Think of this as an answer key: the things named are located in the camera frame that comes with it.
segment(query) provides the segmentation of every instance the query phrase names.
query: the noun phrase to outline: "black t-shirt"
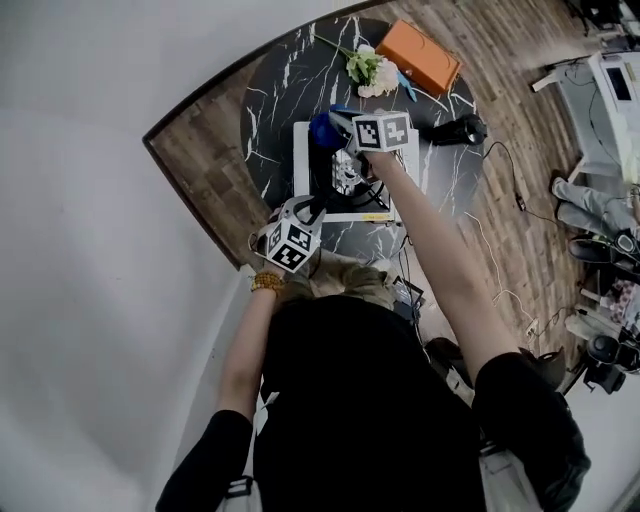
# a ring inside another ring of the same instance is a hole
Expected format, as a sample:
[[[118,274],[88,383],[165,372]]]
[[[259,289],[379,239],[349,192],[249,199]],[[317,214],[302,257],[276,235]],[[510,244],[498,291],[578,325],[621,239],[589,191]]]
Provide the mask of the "black t-shirt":
[[[589,468],[563,398],[520,354],[481,369],[472,410],[409,324],[362,300],[276,314],[263,375],[263,396],[280,392],[254,455],[266,512],[484,510],[480,426],[523,461],[545,510],[568,510]],[[251,432],[239,413],[216,413],[157,510],[215,510],[242,474]]]

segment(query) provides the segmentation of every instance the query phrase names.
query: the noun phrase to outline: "yellow label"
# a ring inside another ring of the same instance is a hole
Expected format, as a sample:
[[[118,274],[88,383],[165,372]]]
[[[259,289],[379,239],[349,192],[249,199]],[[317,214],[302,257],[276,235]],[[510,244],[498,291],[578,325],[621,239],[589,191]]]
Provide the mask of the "yellow label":
[[[388,213],[365,213],[362,215],[362,220],[376,221],[376,220],[391,220]]]

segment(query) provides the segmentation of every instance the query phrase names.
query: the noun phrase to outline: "orange box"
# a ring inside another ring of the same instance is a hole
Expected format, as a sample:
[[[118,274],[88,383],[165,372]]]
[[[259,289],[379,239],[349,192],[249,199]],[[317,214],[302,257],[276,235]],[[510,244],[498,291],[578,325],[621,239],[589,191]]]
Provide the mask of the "orange box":
[[[393,24],[376,53],[395,62],[400,71],[433,95],[451,88],[461,66],[449,52],[402,20]]]

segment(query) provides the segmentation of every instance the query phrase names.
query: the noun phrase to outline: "electrical outlet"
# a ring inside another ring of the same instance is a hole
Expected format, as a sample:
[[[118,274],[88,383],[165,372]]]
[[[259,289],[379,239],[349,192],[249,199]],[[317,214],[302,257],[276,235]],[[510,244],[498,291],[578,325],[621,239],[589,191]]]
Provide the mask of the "electrical outlet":
[[[527,335],[528,339],[533,338],[536,335],[536,333],[538,332],[538,319],[534,318],[533,322],[531,322],[529,324],[529,326],[527,327],[527,329],[524,332]]]

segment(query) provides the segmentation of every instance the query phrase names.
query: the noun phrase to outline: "hand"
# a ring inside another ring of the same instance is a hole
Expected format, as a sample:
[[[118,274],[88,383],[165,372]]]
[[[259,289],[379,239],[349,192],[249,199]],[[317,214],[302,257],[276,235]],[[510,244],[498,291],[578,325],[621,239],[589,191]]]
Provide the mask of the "hand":
[[[383,180],[384,175],[398,163],[393,152],[363,151],[363,155],[370,164],[367,178]]]
[[[278,265],[275,265],[267,260],[264,260],[264,266],[262,267],[262,271],[269,272],[270,274],[275,274],[280,279],[282,279],[284,275],[287,273],[285,269],[280,268]]]

